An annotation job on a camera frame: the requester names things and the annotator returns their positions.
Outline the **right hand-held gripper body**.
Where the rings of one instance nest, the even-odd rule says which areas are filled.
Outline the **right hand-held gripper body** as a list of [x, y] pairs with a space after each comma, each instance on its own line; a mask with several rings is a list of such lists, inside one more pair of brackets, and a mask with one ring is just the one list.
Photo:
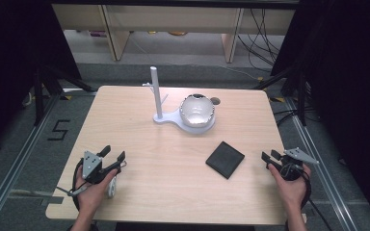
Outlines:
[[286, 181], [294, 181], [304, 173], [303, 163], [318, 165], [319, 161], [304, 153], [299, 147], [283, 151], [284, 158], [280, 161], [281, 177]]

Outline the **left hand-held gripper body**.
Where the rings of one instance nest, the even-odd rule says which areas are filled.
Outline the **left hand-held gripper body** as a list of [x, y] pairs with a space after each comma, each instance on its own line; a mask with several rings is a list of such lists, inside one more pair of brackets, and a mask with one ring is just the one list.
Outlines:
[[103, 167], [103, 158], [98, 157], [91, 151], [85, 151], [84, 157], [80, 159], [75, 170], [82, 168], [82, 178], [90, 184], [100, 183], [106, 175], [112, 171], [109, 167]]

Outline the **black leather wallet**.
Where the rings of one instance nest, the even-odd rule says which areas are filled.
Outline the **black leather wallet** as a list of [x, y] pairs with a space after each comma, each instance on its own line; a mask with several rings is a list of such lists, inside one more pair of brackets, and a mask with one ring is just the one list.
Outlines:
[[222, 141], [205, 163], [220, 173], [225, 179], [228, 179], [244, 158], [244, 154]]

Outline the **white key stand with tray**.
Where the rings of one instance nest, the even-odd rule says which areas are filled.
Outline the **white key stand with tray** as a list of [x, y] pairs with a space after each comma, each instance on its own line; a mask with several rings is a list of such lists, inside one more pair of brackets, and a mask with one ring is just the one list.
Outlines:
[[194, 135], [200, 135], [208, 130], [210, 130], [215, 125], [215, 114], [213, 120], [205, 127], [199, 127], [199, 128], [193, 128], [188, 125], [186, 125], [179, 114], [179, 106], [181, 102], [188, 96], [186, 96], [179, 104], [177, 109], [170, 113], [165, 113], [163, 111], [162, 105], [167, 96], [161, 97], [160, 93], [160, 86], [159, 86], [159, 77], [158, 77], [158, 70], [156, 66], [151, 66], [149, 68], [150, 70], [150, 76], [151, 76], [151, 82], [144, 84], [144, 87], [149, 87], [154, 95], [154, 101], [155, 101], [155, 108], [156, 113], [153, 116], [153, 121], [157, 124], [166, 124], [171, 123], [176, 125], [181, 130]]

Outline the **white bowl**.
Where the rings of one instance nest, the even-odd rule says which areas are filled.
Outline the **white bowl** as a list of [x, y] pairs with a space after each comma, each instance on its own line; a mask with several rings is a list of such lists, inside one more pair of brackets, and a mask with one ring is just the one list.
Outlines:
[[194, 93], [181, 102], [179, 114], [186, 125], [193, 128], [205, 127], [214, 118], [215, 106], [205, 95]]

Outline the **person's left hand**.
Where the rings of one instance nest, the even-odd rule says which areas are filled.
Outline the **person's left hand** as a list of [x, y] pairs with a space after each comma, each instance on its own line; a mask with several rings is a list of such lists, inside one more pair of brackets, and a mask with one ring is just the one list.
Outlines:
[[94, 213], [100, 206], [109, 183], [117, 175], [117, 170], [113, 169], [98, 184], [86, 184], [86, 189], [77, 195], [80, 213]]

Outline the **person's right hand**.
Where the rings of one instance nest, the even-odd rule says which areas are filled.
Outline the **person's right hand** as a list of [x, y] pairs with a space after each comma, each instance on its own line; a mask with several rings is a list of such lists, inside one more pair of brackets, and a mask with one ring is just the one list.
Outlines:
[[302, 202], [306, 194], [306, 184], [303, 178], [295, 181], [284, 180], [278, 170], [272, 165], [268, 164], [268, 170], [273, 175], [280, 198], [286, 211], [293, 211], [302, 209]]

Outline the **black tape floor mark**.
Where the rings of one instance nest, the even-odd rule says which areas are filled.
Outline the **black tape floor mark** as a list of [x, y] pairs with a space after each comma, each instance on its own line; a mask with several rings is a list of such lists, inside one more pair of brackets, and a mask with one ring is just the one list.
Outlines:
[[52, 132], [55, 134], [54, 137], [49, 137], [49, 141], [62, 141], [68, 132], [66, 125], [70, 123], [69, 119], [58, 119], [52, 129]]

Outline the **black metal stand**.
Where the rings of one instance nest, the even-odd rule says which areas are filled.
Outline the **black metal stand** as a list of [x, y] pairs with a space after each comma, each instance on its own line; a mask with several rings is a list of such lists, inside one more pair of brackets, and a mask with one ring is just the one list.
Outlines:
[[299, 117], [302, 126], [306, 126], [304, 116], [304, 104], [305, 104], [305, 75], [304, 73], [294, 65], [287, 67], [280, 73], [274, 75], [269, 80], [262, 82], [258, 86], [254, 87], [255, 90], [264, 90], [272, 84], [284, 79], [284, 84], [280, 90], [283, 96], [292, 96], [294, 93], [298, 96], [298, 108], [297, 115]]
[[72, 85], [86, 92], [95, 92], [95, 88], [85, 84], [81, 79], [75, 78], [72, 75], [60, 70], [51, 65], [41, 65], [35, 74], [34, 90], [36, 102], [36, 119], [35, 124], [38, 125], [45, 115], [42, 87], [45, 87], [51, 96], [60, 96], [65, 91], [61, 87], [58, 79], [64, 79]]

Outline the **black curtain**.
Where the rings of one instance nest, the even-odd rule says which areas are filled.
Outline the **black curtain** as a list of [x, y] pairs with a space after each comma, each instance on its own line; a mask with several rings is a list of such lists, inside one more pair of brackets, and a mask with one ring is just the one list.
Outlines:
[[0, 135], [46, 66], [80, 77], [52, 2], [0, 0]]
[[370, 203], [370, 0], [299, 0], [272, 72], [302, 52], [319, 115]]

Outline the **beige office desk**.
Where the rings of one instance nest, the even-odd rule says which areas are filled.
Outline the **beige office desk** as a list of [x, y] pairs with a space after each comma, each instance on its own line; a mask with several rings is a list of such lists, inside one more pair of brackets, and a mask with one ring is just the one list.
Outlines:
[[111, 57], [121, 59], [131, 31], [212, 33], [222, 36], [225, 60], [233, 61], [239, 34], [284, 36], [292, 10], [54, 4], [64, 30], [103, 31]]

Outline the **aluminium floor rail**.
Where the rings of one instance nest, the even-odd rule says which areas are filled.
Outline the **aluminium floor rail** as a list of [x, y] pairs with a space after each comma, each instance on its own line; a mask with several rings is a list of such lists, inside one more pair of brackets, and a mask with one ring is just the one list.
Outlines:
[[22, 169], [26, 165], [34, 147], [36, 146], [40, 134], [59, 99], [60, 95], [54, 95], [50, 97], [47, 104], [44, 106], [43, 115], [41, 116], [40, 121], [33, 127], [26, 142], [23, 144], [22, 148], [14, 159], [13, 164], [5, 175], [5, 178], [0, 184], [0, 211], [2, 210], [9, 194], [11, 193], [14, 183], [17, 181]]
[[370, 204], [347, 166], [341, 164], [329, 132], [311, 107], [305, 122], [296, 115], [297, 102], [287, 97], [275, 110], [286, 149], [300, 148], [318, 160], [310, 164], [312, 194], [304, 207], [311, 231], [370, 231]]

